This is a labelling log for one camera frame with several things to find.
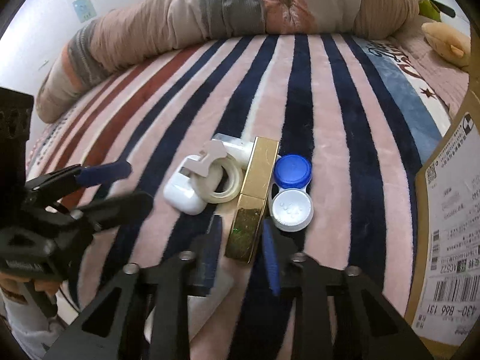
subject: blue gripper pad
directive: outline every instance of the blue gripper pad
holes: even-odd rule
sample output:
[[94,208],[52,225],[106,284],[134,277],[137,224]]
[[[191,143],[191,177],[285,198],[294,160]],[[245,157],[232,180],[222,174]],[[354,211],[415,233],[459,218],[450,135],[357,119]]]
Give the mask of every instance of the blue gripper pad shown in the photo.
[[196,288],[198,296],[208,295],[215,284],[222,233],[222,217],[214,215],[204,236],[205,242],[197,257],[197,269],[191,283]]
[[262,233],[262,252],[265,261],[265,269],[268,278],[268,284],[275,296],[280,295],[280,271],[278,269],[277,252],[273,241],[272,227],[274,224],[271,219],[263,220]]
[[113,183],[126,179],[131,173],[131,165],[127,161],[116,161],[104,165],[90,166],[82,169],[75,180],[81,186],[88,188],[94,185]]

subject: striped blanket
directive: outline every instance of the striped blanket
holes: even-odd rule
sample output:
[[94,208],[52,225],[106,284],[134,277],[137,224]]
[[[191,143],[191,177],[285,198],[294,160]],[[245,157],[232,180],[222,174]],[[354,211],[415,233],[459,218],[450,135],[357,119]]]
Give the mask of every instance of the striped blanket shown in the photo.
[[[188,216],[163,198],[185,156],[215,133],[279,140],[281,155],[313,164],[315,216],[290,234],[298,248],[325,266],[361,267],[403,314],[416,248],[413,181],[448,126],[434,91],[387,42],[242,37],[169,52],[98,85],[45,131],[28,174],[121,158],[133,166],[128,179],[63,204],[135,188],[154,196],[142,225],[96,235],[74,267],[68,288],[84,307],[123,264],[153,266],[186,249],[215,212],[224,217],[225,244],[234,202]],[[290,358],[292,303],[269,290],[261,250],[250,266],[221,256],[235,285],[192,340],[192,359]]]

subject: gold lighter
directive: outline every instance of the gold lighter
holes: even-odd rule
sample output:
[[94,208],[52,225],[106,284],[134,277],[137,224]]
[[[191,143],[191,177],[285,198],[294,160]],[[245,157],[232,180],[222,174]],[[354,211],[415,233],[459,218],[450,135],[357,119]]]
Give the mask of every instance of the gold lighter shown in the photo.
[[256,137],[226,243],[225,256],[249,263],[260,236],[278,141]]

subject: pink stripe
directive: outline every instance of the pink stripe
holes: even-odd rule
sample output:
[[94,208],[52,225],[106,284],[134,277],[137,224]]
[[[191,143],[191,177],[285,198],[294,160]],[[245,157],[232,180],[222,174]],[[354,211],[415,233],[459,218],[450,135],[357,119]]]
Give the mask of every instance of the pink stripe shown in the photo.
[[380,162],[387,225],[383,292],[403,315],[407,308],[412,274],[412,221],[407,175],[392,131],[368,78],[347,43],[333,36],[360,96]]
[[[132,131],[134,131],[138,124],[143,120],[151,107],[159,100],[161,95],[163,95],[169,88],[171,88],[173,84],[176,83],[177,80],[189,68],[191,68],[191,66],[196,62],[197,58],[201,55],[202,52],[205,51],[206,48],[208,48],[208,45],[201,47],[192,56],[192,58],[190,58],[184,64],[184,66],[182,66],[182,68],[179,69],[178,72],[172,76],[172,78],[167,82],[167,84],[162,86],[162,88],[160,88],[158,92],[154,96],[152,96],[152,98],[147,103],[145,103],[143,107],[129,120],[129,122],[125,125],[125,128],[118,135],[118,138],[115,140],[114,144],[110,148],[109,153],[105,159],[106,162],[110,160],[114,161],[118,158],[125,145],[127,144],[129,138],[131,137]],[[148,159],[150,158],[153,150],[158,144],[158,141],[162,137],[167,127],[170,125],[171,121],[175,118],[179,110],[182,109],[186,100],[189,98],[189,94],[191,95],[203,82],[201,78],[204,75],[205,78],[208,76],[207,73],[203,73],[203,71],[207,70],[209,72],[212,71],[212,69],[210,69],[208,66],[205,67],[205,69],[202,69],[197,75],[199,79],[193,79],[192,81],[190,81],[190,83],[184,89],[184,92],[181,92],[181,94],[177,98],[172,99],[171,103],[163,110],[163,112],[157,118],[150,130],[145,133],[143,139],[140,141],[140,143],[133,151],[132,155],[130,155],[129,157],[129,162],[133,168],[131,175],[128,179],[118,181],[113,185],[111,191],[112,195],[125,193],[135,189],[138,180],[143,173],[143,169],[145,168]],[[85,194],[82,197],[81,203],[83,204],[89,202],[95,194],[96,190],[97,188],[89,188],[88,190],[86,190]],[[117,230],[114,230],[112,236],[106,235],[104,238],[99,237],[96,240],[95,244],[87,250],[85,256],[83,257],[83,264],[79,275],[80,280],[82,280],[82,282],[85,284],[82,286],[78,285],[78,296],[79,301],[82,305],[88,304],[88,302],[95,296],[95,293],[97,292],[103,264],[105,262],[107,254],[109,253],[112,242],[115,239],[116,231]]]
[[[117,86],[118,83],[120,83],[129,73],[131,72],[131,69],[127,70],[125,73],[121,74],[95,101],[94,105],[90,107],[90,109],[85,112],[85,114],[82,116],[80,119],[79,123],[71,130],[69,135],[67,137],[62,137],[61,139],[63,140],[62,145],[58,148],[56,154],[54,154],[54,159],[50,162],[50,165],[48,169],[46,170],[46,173],[52,172],[55,167],[57,162],[59,161],[60,157],[62,156],[63,152],[65,151],[66,147],[69,145],[71,139],[76,135],[78,130],[82,127],[82,125],[85,123],[85,121],[88,119],[90,114],[99,107],[100,104],[104,101],[104,99],[112,92],[112,90]],[[81,100],[81,104],[78,105],[77,109],[75,109],[75,116],[79,114],[84,107],[88,105],[88,101],[85,99]],[[68,120],[72,123],[75,121],[75,116],[71,115],[69,116]]]
[[[130,258],[131,262],[140,264],[140,266],[154,266],[160,261],[171,230],[180,214],[165,201],[163,187],[180,162],[186,156],[198,153],[205,142],[212,137],[230,97],[247,74],[262,42],[263,38],[255,38],[250,42],[242,57],[215,87],[189,126],[155,196],[155,209],[142,226]],[[235,46],[236,43],[236,40],[227,42],[229,47]],[[161,224],[163,231],[159,231],[159,224]]]
[[293,36],[278,38],[277,56],[273,61],[272,70],[258,106],[251,134],[252,139],[265,137],[280,140],[282,137],[294,42]]
[[[71,124],[74,123],[78,114],[80,114],[80,112],[87,106],[90,100],[92,100],[93,97],[98,92],[100,92],[100,90],[102,90],[105,85],[108,85],[108,82],[109,82],[109,79],[92,88],[92,90],[88,91],[81,99],[77,101],[76,104],[74,104],[64,115],[62,115],[59,118],[59,120],[55,122],[55,124],[59,125],[59,128],[48,141],[45,140],[46,138],[45,136],[42,136],[42,138],[37,141],[37,145],[42,143],[42,144],[45,144],[45,146],[39,148],[40,152],[37,155],[37,158],[36,158],[37,161],[36,163],[32,164],[32,168],[30,170],[30,175],[29,175],[30,178],[33,179],[35,177],[38,177],[40,174],[42,174],[43,168],[46,166],[47,161],[52,155],[59,156],[58,151],[53,153],[53,150],[57,147],[57,142],[58,142],[57,137],[61,134],[64,134],[68,130]],[[49,125],[49,130],[53,130],[53,129],[54,129],[54,125],[53,124]]]
[[[265,90],[260,96],[254,116],[252,136],[279,139],[282,131],[287,86],[293,56],[293,36],[279,38],[269,75],[265,78]],[[224,239],[227,241],[236,201],[221,207],[224,214]],[[245,266],[223,256],[220,266],[234,278],[235,285],[225,297],[212,317],[190,343],[192,360],[222,360],[229,354],[230,343],[242,307],[243,296],[248,285],[251,265]]]
[[[348,264],[350,251],[350,154],[323,42],[319,36],[308,39],[315,150],[310,190],[314,215],[305,240],[305,252],[324,266],[343,269]],[[292,318],[290,316],[279,360],[289,359],[291,355]]]
[[85,131],[85,134],[83,134],[78,146],[71,154],[67,165],[83,163],[85,157],[88,155],[90,149],[97,140],[97,137],[102,132],[105,125],[107,125],[107,123],[110,121],[111,117],[116,114],[122,105],[128,102],[129,98],[135,95],[135,93],[175,55],[176,52],[169,52],[168,54],[164,54],[149,64],[144,71],[135,77],[133,81],[129,83],[115,97],[115,99],[100,112],[91,126]]

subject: tape roll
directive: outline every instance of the tape roll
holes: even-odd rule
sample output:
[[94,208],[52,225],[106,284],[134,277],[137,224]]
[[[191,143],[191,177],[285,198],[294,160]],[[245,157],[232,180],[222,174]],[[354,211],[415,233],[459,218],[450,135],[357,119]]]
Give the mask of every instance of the tape roll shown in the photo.
[[212,164],[220,165],[229,177],[225,191],[215,192],[206,185],[206,178],[192,173],[191,186],[195,193],[207,203],[226,203],[238,196],[242,188],[243,172],[239,162],[230,154],[225,158],[218,158]]

